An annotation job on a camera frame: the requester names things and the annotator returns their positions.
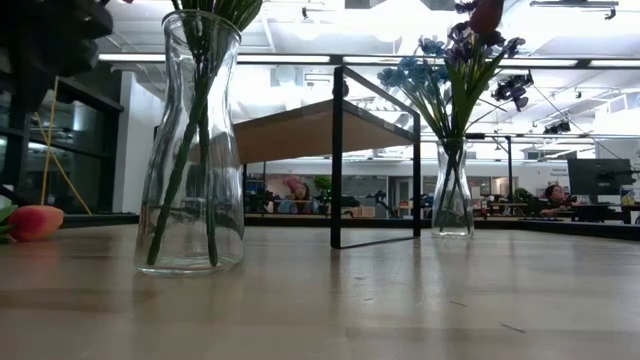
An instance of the tulip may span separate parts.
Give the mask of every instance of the tulip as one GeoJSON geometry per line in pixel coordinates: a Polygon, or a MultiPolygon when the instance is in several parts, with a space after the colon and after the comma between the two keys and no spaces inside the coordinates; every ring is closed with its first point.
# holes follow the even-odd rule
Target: tulip
{"type": "Polygon", "coordinates": [[[12,226],[9,235],[16,241],[42,240],[62,225],[63,218],[64,212],[53,206],[23,206],[7,218],[7,224],[12,226]]]}
{"type": "Polygon", "coordinates": [[[471,30],[476,34],[495,31],[500,25],[504,0],[479,0],[476,10],[471,14],[471,30]]]}

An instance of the yellow cable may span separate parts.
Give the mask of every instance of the yellow cable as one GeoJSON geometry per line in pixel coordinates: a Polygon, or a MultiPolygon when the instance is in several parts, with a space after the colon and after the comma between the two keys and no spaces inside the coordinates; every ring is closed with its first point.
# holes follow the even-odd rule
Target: yellow cable
{"type": "MultiPolygon", "coordinates": [[[[47,175],[49,174],[49,157],[51,156],[51,131],[53,130],[53,117],[56,114],[56,98],[58,97],[58,77],[56,76],[53,83],[53,100],[51,101],[51,113],[49,115],[49,136],[42,132],[42,136],[44,137],[44,141],[47,143],[47,157],[44,161],[44,175],[42,177],[42,194],[40,195],[40,205],[44,205],[44,201],[47,194],[47,175]]],[[[42,128],[42,123],[40,123],[40,117],[38,116],[38,123],[42,128]]]]}
{"type": "MultiPolygon", "coordinates": [[[[36,113],[36,120],[38,121],[38,128],[40,128],[40,133],[42,134],[42,137],[44,137],[44,140],[47,143],[47,155],[48,155],[51,151],[51,141],[49,141],[49,139],[47,139],[47,137],[45,136],[44,129],[42,128],[42,122],[40,121],[40,116],[38,115],[38,113],[36,113]]],[[[67,184],[69,184],[71,191],[73,191],[73,194],[76,196],[76,198],[78,198],[78,201],[80,201],[80,203],[84,207],[87,214],[93,215],[91,213],[91,210],[89,210],[89,207],[87,206],[87,204],[85,204],[84,200],[82,200],[82,197],[80,196],[80,194],[78,194],[78,191],[71,183],[71,180],[69,180],[69,178],[67,177],[67,174],[65,174],[64,169],[62,168],[62,165],[60,164],[60,162],[58,161],[58,158],[56,157],[56,154],[51,152],[51,157],[53,158],[53,161],[56,163],[56,165],[58,165],[58,169],[60,169],[60,172],[62,173],[62,177],[65,179],[67,184]]]]}

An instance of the glass window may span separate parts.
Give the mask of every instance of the glass window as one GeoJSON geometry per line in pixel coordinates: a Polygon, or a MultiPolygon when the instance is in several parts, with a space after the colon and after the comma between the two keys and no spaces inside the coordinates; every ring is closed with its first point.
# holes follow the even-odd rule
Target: glass window
{"type": "MultiPolygon", "coordinates": [[[[101,181],[108,181],[108,176],[103,174],[103,164],[100,159],[56,148],[52,148],[52,153],[55,154],[67,177],[92,212],[111,210],[111,200],[104,198],[105,194],[110,197],[111,192],[101,191],[101,186],[105,185],[101,184],[101,181]]],[[[25,179],[25,195],[29,199],[40,200],[46,156],[45,145],[29,143],[25,179]]],[[[85,213],[84,207],[73,194],[53,159],[49,163],[47,183],[45,200],[47,204],[58,207],[66,213],[85,213]]]]}
{"type": "MultiPolygon", "coordinates": [[[[51,115],[52,92],[45,97],[38,115],[45,132],[49,129],[51,115]]],[[[83,150],[112,152],[115,147],[117,119],[79,101],[69,104],[57,101],[53,118],[51,137],[54,142],[76,146],[83,150]]],[[[38,121],[31,116],[31,134],[40,136],[38,121]]]]}
{"type": "Polygon", "coordinates": [[[0,90],[0,126],[9,126],[9,109],[11,108],[11,95],[0,90]]]}

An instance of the table surface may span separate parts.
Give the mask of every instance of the table surface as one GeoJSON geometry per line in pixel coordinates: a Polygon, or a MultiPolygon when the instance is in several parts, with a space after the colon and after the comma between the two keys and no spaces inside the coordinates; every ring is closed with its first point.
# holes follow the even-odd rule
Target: table surface
{"type": "MultiPolygon", "coordinates": [[[[345,242],[410,230],[343,230],[345,242]]],[[[136,227],[0,246],[3,359],[638,359],[640,245],[477,231],[343,251],[248,228],[237,268],[155,278],[136,227]]]]}

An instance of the fluorescent light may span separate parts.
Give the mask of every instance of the fluorescent light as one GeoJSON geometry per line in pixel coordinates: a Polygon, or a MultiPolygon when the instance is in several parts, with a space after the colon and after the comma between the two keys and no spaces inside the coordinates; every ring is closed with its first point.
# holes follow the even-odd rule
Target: fluorescent light
{"type": "Polygon", "coordinates": [[[238,63],[329,63],[329,56],[318,55],[238,55],[238,63]]]}
{"type": "Polygon", "coordinates": [[[633,67],[640,68],[640,60],[593,60],[589,67],[633,67]]]}
{"type": "MultiPolygon", "coordinates": [[[[100,61],[110,63],[164,63],[164,54],[100,54],[100,61]]],[[[238,55],[238,63],[329,63],[329,56],[318,55],[238,55]]]]}
{"type": "Polygon", "coordinates": [[[100,54],[98,59],[110,63],[131,62],[131,63],[163,63],[164,54],[139,54],[139,53],[116,53],[100,54]]]}
{"type": "MultiPolygon", "coordinates": [[[[371,64],[380,64],[380,65],[397,65],[400,63],[404,56],[394,56],[394,57],[385,57],[385,56],[345,56],[344,63],[349,65],[371,65],[371,64]]],[[[432,57],[422,57],[416,56],[417,60],[426,59],[431,65],[444,65],[444,59],[440,58],[432,58],[432,57]]]]}
{"type": "Polygon", "coordinates": [[[500,62],[500,67],[571,67],[575,66],[577,60],[558,59],[504,59],[500,62]]]}
{"type": "Polygon", "coordinates": [[[401,57],[381,57],[381,56],[345,56],[345,64],[380,64],[397,65],[402,60],[401,57]]]}

